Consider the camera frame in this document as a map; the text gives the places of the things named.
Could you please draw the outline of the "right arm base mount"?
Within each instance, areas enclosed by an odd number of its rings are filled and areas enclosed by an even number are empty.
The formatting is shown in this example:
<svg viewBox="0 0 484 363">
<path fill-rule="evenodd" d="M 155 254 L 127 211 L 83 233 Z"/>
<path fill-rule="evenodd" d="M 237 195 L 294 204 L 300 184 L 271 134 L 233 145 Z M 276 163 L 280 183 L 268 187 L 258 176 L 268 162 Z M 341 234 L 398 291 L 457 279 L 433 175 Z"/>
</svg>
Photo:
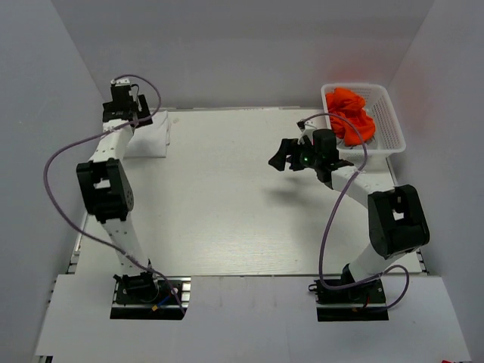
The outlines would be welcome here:
<svg viewBox="0 0 484 363">
<path fill-rule="evenodd" d="M 315 294 L 318 322 L 388 321 L 381 280 L 344 290 L 330 290 L 319 280 L 308 286 Z"/>
</svg>

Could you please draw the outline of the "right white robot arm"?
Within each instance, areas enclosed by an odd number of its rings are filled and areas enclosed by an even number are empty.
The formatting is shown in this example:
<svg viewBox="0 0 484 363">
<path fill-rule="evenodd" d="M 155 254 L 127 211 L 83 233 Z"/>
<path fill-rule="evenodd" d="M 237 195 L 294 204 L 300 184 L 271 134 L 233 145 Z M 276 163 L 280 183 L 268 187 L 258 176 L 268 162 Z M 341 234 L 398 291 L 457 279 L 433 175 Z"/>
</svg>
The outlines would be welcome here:
<svg viewBox="0 0 484 363">
<path fill-rule="evenodd" d="M 396 261 L 430 241 L 430 230 L 418 192 L 412 185 L 382 188 L 355 166 L 340 157 L 336 136 L 317 129 L 311 137 L 284 138 L 268 164 L 277 171 L 312 169 L 318 180 L 339 196 L 328 217 L 321 239 L 318 274 L 324 274 L 324 252 L 330 227 L 345 196 L 368 211 L 369 244 L 342 272 L 342 294 L 357 302 L 369 291 L 368 283 L 396 269 Z"/>
</svg>

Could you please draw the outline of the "white plastic basket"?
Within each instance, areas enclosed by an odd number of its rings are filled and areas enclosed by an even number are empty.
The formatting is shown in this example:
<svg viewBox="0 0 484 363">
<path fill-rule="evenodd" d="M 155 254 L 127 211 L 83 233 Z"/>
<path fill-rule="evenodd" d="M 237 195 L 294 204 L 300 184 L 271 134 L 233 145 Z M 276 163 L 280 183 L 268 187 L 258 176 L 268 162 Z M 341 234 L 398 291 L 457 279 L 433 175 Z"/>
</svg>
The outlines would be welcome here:
<svg viewBox="0 0 484 363">
<path fill-rule="evenodd" d="M 385 158 L 392 154 L 401 153 L 405 150 L 406 143 L 396 112 L 394 111 L 388 92 L 383 86 L 369 83 L 325 84 L 321 87 L 324 113 L 329 113 L 327 111 L 325 95 L 328 92 L 332 92 L 337 87 L 347 88 L 355 92 L 357 95 L 363 97 L 366 102 L 365 111 L 374 120 L 376 126 L 374 137 L 370 141 L 365 142 L 369 157 Z M 349 122 L 341 116 L 335 114 L 332 116 L 338 117 L 347 123 Z M 320 118 L 320 121 L 325 121 L 327 127 L 332 129 L 329 116 Z M 340 156 L 346 160 L 361 160 L 364 157 L 364 151 L 361 144 L 348 147 L 343 143 L 343 140 L 338 137 L 337 149 L 340 152 Z"/>
</svg>

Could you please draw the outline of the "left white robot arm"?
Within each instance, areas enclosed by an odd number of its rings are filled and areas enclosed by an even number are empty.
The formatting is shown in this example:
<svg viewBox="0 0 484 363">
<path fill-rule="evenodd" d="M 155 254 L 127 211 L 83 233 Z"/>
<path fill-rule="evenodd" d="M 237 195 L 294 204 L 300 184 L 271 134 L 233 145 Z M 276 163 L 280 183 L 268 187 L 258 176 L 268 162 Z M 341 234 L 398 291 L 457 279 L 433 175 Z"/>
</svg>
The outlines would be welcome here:
<svg viewBox="0 0 484 363">
<path fill-rule="evenodd" d="M 129 123 L 149 114 L 146 99 L 138 99 L 133 88 L 128 78 L 111 82 L 112 100 L 103 104 L 104 134 L 89 160 L 76 166 L 86 211 L 114 245 L 123 277 L 141 274 L 139 266 L 150 262 L 132 222 L 135 198 L 123 168 L 123 158 L 137 127 Z"/>
</svg>

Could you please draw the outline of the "orange t shirt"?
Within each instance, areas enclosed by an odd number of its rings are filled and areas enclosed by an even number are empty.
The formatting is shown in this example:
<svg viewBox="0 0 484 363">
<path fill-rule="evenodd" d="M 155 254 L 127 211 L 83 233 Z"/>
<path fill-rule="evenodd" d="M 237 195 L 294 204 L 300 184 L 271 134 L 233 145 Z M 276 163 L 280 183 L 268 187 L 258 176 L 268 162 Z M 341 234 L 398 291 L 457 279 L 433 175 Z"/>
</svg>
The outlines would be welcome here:
<svg viewBox="0 0 484 363">
<path fill-rule="evenodd" d="M 364 142 L 374 137 L 376 126 L 374 120 L 366 113 L 366 102 L 363 97 L 347 88 L 335 88 L 325 95 L 327 111 L 347 119 L 345 122 L 338 117 L 330 116 L 330 125 L 336 136 L 348 147 L 361 144 L 360 134 Z"/>
</svg>

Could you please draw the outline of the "white t shirt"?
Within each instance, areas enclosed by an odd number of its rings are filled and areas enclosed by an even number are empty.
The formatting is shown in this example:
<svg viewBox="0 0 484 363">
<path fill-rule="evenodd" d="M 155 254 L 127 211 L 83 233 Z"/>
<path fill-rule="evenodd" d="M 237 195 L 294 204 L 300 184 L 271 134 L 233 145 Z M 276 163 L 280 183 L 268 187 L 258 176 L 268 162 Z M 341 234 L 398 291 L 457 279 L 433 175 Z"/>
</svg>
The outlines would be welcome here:
<svg viewBox="0 0 484 363">
<path fill-rule="evenodd" d="M 129 141 L 125 158 L 166 158 L 170 145 L 171 120 L 169 112 L 158 112 L 153 123 L 135 130 Z"/>
</svg>

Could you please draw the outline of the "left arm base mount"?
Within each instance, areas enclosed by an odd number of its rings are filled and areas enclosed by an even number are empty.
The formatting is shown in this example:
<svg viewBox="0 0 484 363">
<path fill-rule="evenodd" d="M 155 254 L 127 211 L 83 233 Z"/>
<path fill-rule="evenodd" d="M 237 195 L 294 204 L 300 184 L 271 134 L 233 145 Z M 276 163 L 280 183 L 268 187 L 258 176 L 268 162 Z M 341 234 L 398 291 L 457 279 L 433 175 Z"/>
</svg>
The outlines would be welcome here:
<svg viewBox="0 0 484 363">
<path fill-rule="evenodd" d="M 190 278 L 115 275 L 110 319 L 125 321 L 180 321 L 188 310 Z"/>
</svg>

